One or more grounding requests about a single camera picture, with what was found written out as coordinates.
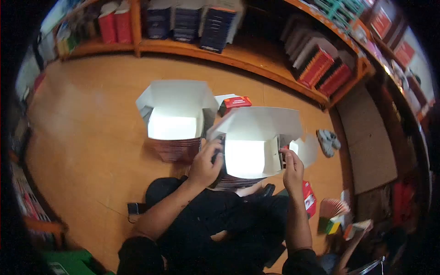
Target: person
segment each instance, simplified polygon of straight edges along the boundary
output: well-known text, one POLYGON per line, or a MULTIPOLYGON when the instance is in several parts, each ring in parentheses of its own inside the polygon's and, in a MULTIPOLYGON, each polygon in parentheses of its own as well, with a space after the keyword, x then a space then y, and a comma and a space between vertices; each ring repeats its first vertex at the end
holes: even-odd
MULTIPOLYGON (((384 270, 389 269, 390 265, 399 256, 399 250, 406 242, 406 231, 401 227, 391 228, 373 246, 371 253, 369 253, 366 249, 358 247, 358 244, 370 229, 356 232, 342 255, 329 253, 319 258, 319 262, 327 274, 343 275, 374 260, 380 260, 382 257, 385 257, 384 270)), ((370 271, 370 274, 382 274, 382 268, 377 266, 370 271)))
POLYGON ((312 250, 299 157, 280 150, 286 160, 283 183, 288 197, 248 201, 232 192, 206 189, 222 168, 222 153, 214 157, 219 150, 219 140, 207 143, 186 180, 152 182, 146 193, 151 207, 122 244, 117 273, 264 274, 264 263, 285 239, 283 274, 325 275, 312 250), (210 236, 222 230, 227 231, 226 240, 213 241, 210 236))

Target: open box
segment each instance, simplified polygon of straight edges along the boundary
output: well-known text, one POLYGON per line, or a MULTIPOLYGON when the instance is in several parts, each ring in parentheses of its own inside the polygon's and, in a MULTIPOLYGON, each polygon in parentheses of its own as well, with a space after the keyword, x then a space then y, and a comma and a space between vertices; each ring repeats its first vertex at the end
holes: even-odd
POLYGON ((152 81, 136 106, 166 162, 191 163, 218 110, 207 83, 191 80, 152 81))
POLYGON ((317 140, 308 137, 303 142, 303 130, 297 110, 274 107, 241 107, 232 109, 219 123, 208 130, 207 139, 224 136, 224 163, 227 183, 231 187, 247 187, 255 179, 264 179, 282 172, 283 161, 279 149, 295 147, 300 158, 313 163, 317 155, 317 140), (238 178, 241 184, 233 184, 238 178))

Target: wooden floor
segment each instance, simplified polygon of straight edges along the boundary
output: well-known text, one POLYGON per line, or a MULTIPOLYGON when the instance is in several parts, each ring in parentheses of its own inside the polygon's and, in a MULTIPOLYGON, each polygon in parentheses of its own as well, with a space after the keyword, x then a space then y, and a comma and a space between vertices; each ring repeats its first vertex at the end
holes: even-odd
MULTIPOLYGON (((146 142, 135 101, 152 80, 207 81, 214 95, 235 93, 250 97, 254 106, 299 110, 305 133, 333 129, 329 114, 288 88, 226 65, 188 60, 114 55, 55 62, 46 69, 29 108, 34 131, 26 163, 36 185, 69 226, 69 239, 112 271, 132 227, 127 202, 141 202, 154 179, 182 171, 155 158, 146 142)), ((328 159, 319 150, 304 179, 319 201, 339 198, 343 187, 339 153, 328 159)), ((276 193, 283 189, 282 175, 264 181, 275 184, 276 193)), ((319 254, 326 245, 324 237, 316 234, 317 224, 318 213, 310 225, 313 248, 319 254)), ((283 254, 270 270, 281 273, 286 257, 283 254)))

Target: black shoe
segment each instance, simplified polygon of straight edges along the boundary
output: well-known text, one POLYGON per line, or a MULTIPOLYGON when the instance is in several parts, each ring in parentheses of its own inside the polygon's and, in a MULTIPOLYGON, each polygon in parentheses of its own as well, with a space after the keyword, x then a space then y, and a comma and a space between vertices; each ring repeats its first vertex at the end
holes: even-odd
POLYGON ((257 192, 243 197, 245 202, 257 202, 263 198, 270 197, 274 194, 275 185, 267 184, 263 189, 257 190, 257 192))

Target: shoe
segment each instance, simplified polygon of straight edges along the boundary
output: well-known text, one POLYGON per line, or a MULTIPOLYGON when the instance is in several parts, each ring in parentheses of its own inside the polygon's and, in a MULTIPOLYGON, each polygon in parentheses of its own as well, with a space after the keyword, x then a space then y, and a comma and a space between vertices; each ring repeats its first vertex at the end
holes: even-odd
POLYGON ((333 146, 334 149, 339 150, 341 148, 341 142, 337 139, 336 134, 328 130, 324 130, 324 132, 328 132, 327 135, 330 136, 331 146, 333 146))
POLYGON ((334 151, 332 148, 333 141, 329 134, 325 133, 326 130, 316 130, 316 136, 318 137, 319 144, 321 144, 321 149, 326 157, 331 158, 334 156, 334 151))
POLYGON ((244 196, 243 200, 245 202, 256 202, 261 200, 262 198, 270 197, 274 194, 275 191, 275 185, 274 184, 267 184, 263 189, 257 190, 257 192, 244 196))

